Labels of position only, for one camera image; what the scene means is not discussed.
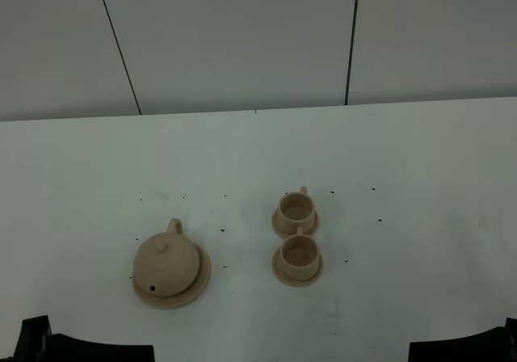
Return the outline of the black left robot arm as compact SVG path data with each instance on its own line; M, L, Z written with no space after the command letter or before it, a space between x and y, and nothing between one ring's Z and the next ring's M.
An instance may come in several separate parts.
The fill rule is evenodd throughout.
M53 334L47 315L22 321L13 356L2 361L155 361L152 345L93 343Z

